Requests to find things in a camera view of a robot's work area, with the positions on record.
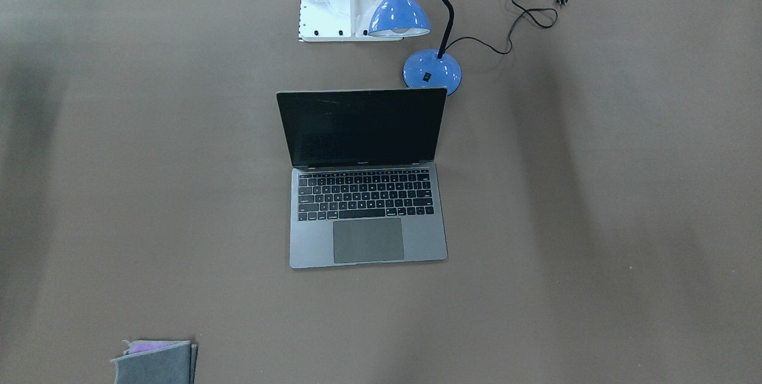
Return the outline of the grey laptop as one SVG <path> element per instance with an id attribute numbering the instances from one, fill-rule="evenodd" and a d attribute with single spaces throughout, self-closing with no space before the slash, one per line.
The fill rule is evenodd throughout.
<path id="1" fill-rule="evenodd" d="M 445 88 L 282 91 L 293 269 L 445 260 Z"/>

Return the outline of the grey folded felt cloth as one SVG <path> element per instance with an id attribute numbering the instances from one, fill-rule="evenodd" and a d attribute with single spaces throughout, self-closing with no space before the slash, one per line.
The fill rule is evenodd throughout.
<path id="1" fill-rule="evenodd" d="M 114 383 L 193 383 L 198 346 L 191 341 L 123 341 L 127 349 L 111 360 Z"/>

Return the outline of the blue desk lamp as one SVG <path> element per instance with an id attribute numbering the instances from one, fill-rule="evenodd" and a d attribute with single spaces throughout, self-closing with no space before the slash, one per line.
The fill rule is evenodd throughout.
<path id="1" fill-rule="evenodd" d="M 452 95 L 460 87 L 462 69 L 446 52 L 454 26 L 454 7 L 449 0 L 441 1 L 448 11 L 441 44 L 410 55 L 402 66 L 402 79 L 409 88 L 444 88 L 447 95 Z M 368 28 L 369 35 L 376 38 L 424 36 L 430 31 L 429 18 L 416 0 L 381 0 Z"/>

